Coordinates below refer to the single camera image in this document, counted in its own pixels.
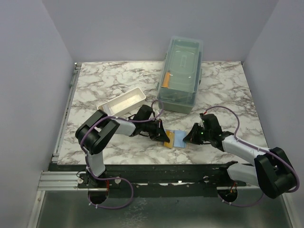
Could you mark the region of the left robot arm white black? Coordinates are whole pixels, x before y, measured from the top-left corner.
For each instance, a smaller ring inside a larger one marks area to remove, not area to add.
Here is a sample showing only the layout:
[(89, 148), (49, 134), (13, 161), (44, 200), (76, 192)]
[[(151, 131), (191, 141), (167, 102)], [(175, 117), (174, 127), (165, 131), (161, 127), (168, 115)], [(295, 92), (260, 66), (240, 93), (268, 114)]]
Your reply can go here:
[(157, 119), (151, 106), (142, 105), (138, 112), (127, 119), (109, 116), (97, 110), (77, 130), (75, 137), (85, 152), (89, 182), (96, 188), (105, 183), (103, 149), (115, 134), (134, 137), (147, 133), (153, 141), (169, 143), (161, 119)]

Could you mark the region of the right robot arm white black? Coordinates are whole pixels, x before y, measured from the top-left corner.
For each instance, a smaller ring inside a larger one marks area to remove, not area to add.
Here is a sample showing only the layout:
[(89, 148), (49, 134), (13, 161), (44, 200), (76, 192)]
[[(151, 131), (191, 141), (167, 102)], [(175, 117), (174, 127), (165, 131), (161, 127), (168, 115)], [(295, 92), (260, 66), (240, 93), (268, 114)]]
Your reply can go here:
[(298, 188), (299, 179), (283, 149), (259, 147), (237, 138), (232, 132), (223, 131), (214, 114), (200, 114), (200, 117), (202, 124), (195, 123), (184, 142), (210, 144), (249, 163), (244, 165), (232, 161), (226, 164), (226, 170), (218, 175), (222, 185), (242, 181), (258, 186), (272, 199)]

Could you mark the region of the white rectangular plastic tray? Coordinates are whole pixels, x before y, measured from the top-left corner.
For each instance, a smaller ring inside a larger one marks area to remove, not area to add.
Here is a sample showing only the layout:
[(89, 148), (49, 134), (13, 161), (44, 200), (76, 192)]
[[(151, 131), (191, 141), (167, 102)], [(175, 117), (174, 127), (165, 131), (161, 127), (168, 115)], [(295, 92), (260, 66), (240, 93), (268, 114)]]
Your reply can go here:
[(99, 105), (97, 110), (102, 110), (109, 116), (120, 117), (143, 105), (145, 99), (146, 95), (139, 87), (136, 87)]

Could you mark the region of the gold credit card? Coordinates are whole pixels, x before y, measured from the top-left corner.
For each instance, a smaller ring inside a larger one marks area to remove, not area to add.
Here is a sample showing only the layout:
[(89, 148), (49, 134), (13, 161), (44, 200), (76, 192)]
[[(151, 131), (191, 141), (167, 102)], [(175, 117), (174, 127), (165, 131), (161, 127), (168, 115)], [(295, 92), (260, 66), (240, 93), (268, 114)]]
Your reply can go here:
[(174, 145), (174, 136), (175, 136), (174, 131), (166, 130), (166, 135), (168, 136), (170, 141), (164, 142), (163, 146), (166, 148), (172, 149), (173, 145)]

